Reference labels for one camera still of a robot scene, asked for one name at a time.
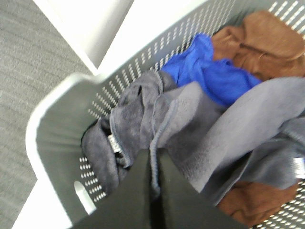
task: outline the brown towel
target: brown towel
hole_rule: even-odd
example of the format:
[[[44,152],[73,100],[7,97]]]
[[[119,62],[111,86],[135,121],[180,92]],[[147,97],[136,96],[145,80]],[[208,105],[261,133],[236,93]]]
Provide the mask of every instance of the brown towel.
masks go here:
[[[252,227],[264,222],[295,198],[299,185],[278,189],[252,182],[237,182],[218,204],[218,208],[235,220]]]
[[[303,37],[267,11],[248,15],[240,27],[224,27],[212,42],[214,60],[232,59],[260,80],[305,76]]]

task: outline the laundry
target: laundry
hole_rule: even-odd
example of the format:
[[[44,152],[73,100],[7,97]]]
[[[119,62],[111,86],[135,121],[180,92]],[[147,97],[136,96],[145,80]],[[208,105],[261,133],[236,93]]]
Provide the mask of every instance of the laundry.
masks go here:
[[[295,160],[304,165],[305,145],[279,133],[232,165],[214,172],[201,194],[217,205],[237,181],[255,182],[286,189],[305,177]]]
[[[149,148],[153,138],[151,117],[159,94],[176,88],[163,72],[145,72],[121,94],[110,118],[101,118],[81,140],[81,148],[103,190],[110,194],[124,179],[141,148]],[[117,156],[108,136],[118,144]]]
[[[226,26],[212,37],[214,60],[228,58],[263,81],[305,76],[302,35],[267,11],[244,18],[242,26]]]
[[[140,149],[149,148],[153,138],[153,105],[157,97],[176,87],[168,74],[148,71],[121,94],[110,114],[110,129],[122,150],[118,162],[124,168],[134,163]]]
[[[232,105],[240,96],[261,81],[247,71],[233,66],[232,61],[213,61],[211,39],[198,34],[190,47],[173,56],[162,68],[178,86],[196,81],[203,91],[215,102]]]
[[[217,207],[235,220],[252,227],[293,200],[298,187],[296,183],[283,190],[260,183],[237,182]]]
[[[204,115],[207,110],[199,111],[198,107],[202,105],[196,105],[195,109],[189,107],[198,99],[183,101],[182,95],[185,94],[196,98],[191,91],[181,93],[167,106],[164,103],[159,106],[156,102],[154,113],[159,118],[154,117],[154,130],[157,131],[150,149],[152,175],[156,176],[154,171],[157,168],[154,164],[155,149],[165,147],[178,169],[198,192],[202,191],[213,173],[225,171],[248,152],[277,135],[285,121],[298,117],[305,110],[304,79],[272,79],[246,92],[207,129],[206,134],[201,134],[202,130],[196,130],[201,128],[195,118],[208,117]],[[186,138],[191,142],[187,147]]]
[[[160,95],[152,115],[154,138],[150,144],[152,187],[158,194],[157,148],[166,148],[183,174],[192,179],[195,167],[188,163],[191,155],[201,153],[201,141],[226,107],[215,103],[197,82]]]
[[[91,126],[81,139],[81,149],[103,190],[110,194],[119,185],[118,167],[112,146],[107,138],[109,120],[102,118]]]

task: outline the clothing label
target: clothing label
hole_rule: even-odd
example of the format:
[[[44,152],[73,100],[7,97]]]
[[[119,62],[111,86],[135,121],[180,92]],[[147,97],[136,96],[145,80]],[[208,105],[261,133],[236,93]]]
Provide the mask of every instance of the clothing label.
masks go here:
[[[110,145],[112,146],[113,152],[115,153],[119,153],[121,152],[121,147],[119,146],[119,144],[116,142],[115,138],[113,135],[109,135],[108,136],[108,140],[110,142]]]
[[[294,158],[295,177],[305,179],[305,161],[303,157]]]

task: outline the blue towel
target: blue towel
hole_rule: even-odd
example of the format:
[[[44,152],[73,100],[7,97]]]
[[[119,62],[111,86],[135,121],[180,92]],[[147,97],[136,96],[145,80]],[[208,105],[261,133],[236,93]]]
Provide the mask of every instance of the blue towel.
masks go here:
[[[246,70],[234,67],[228,59],[213,61],[213,44],[204,34],[196,35],[191,46],[173,56],[162,70],[178,86],[197,81],[212,100],[225,106],[262,82]]]

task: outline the laundry basket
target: laundry basket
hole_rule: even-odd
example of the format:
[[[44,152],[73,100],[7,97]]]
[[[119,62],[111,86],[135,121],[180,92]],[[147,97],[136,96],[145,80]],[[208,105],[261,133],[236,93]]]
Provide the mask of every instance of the laundry basket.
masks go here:
[[[98,208],[105,197],[81,152],[81,137],[86,128],[108,115],[122,91],[142,72],[159,70],[172,56],[187,49],[194,35],[203,32],[212,36],[225,25],[241,24],[245,15],[261,9],[269,10],[298,33],[305,33],[304,0],[209,0],[112,74],[91,77],[75,73],[40,102],[27,126],[27,153],[38,179],[51,182],[72,223]],[[295,200],[257,227],[305,228],[305,182],[300,183],[298,191]]]

